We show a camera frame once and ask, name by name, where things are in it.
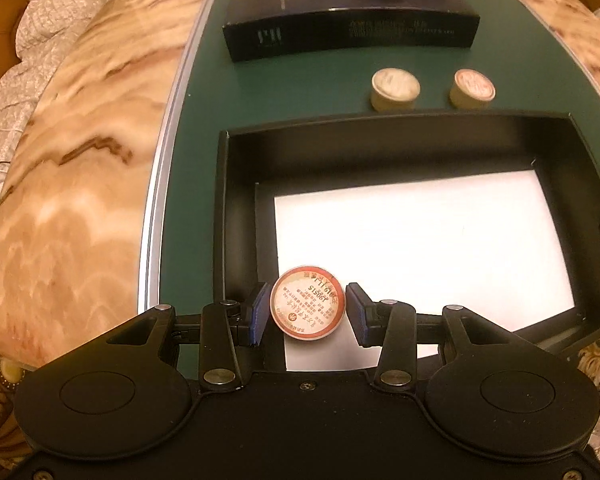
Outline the red-rimmed white capsule cup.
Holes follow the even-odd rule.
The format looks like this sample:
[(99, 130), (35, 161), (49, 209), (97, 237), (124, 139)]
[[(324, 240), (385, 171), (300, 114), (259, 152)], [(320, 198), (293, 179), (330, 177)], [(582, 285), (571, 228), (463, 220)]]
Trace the red-rimmed white capsule cup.
[(272, 287), (270, 311), (287, 336), (314, 341), (333, 333), (343, 319), (346, 297), (337, 279), (318, 266), (299, 266)]

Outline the brown-lidded white capsule cup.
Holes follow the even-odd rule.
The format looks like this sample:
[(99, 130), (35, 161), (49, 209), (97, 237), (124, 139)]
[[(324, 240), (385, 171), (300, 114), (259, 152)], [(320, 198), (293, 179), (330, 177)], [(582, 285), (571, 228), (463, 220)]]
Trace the brown-lidded white capsule cup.
[(388, 110), (410, 110), (420, 95), (418, 79), (395, 67), (386, 67), (373, 74), (370, 104), (378, 112)]

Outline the red-lidded white capsule cup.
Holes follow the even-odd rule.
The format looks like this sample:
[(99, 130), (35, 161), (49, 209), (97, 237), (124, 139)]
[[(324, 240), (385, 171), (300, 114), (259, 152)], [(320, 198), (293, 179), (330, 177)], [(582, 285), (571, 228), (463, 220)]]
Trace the red-lidded white capsule cup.
[(495, 86), (483, 73), (461, 68), (454, 74), (450, 101), (462, 110), (478, 110), (488, 106), (496, 96)]

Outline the dark blue box lid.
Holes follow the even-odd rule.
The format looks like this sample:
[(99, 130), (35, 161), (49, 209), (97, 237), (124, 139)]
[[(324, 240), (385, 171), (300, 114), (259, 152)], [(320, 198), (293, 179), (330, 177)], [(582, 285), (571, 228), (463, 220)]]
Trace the dark blue box lid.
[(469, 48), (479, 23), (465, 0), (228, 0), (223, 34), (242, 62), (345, 48)]

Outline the black open box tray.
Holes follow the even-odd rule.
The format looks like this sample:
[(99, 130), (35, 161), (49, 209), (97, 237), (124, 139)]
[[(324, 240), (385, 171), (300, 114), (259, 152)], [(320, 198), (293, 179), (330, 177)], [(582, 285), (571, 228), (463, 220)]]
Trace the black open box tray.
[(600, 338), (600, 172), (566, 115), (224, 131), (213, 251), (219, 299), (322, 266), (424, 312), (466, 304), (568, 358)]

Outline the green desk mat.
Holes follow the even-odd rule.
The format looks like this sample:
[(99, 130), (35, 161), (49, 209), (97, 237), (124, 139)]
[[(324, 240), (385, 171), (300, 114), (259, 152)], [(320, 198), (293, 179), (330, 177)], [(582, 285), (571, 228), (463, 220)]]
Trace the green desk mat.
[[(573, 119), (600, 172), (600, 21), (570, 0), (465, 0), (480, 16), (469, 48), (391, 46), (304, 52), (234, 62), (223, 25), (228, 0), (208, 0), (176, 75), (154, 168), (142, 244), (138, 306), (170, 304), (199, 312), (213, 288), (219, 138), (224, 131), (315, 119), (408, 113), (523, 112)], [(378, 112), (373, 74), (413, 74), (420, 95), (410, 110)], [(478, 110), (450, 101), (461, 68), (493, 82)], [(600, 387), (600, 338), (565, 358)]]

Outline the white quilted sofa cover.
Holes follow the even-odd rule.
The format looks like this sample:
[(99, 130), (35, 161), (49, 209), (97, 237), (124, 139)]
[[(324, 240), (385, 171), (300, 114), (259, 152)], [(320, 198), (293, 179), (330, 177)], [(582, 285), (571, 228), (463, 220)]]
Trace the white quilted sofa cover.
[(0, 197), (15, 149), (53, 74), (109, 0), (31, 0), (20, 18), (20, 62), (0, 79)]

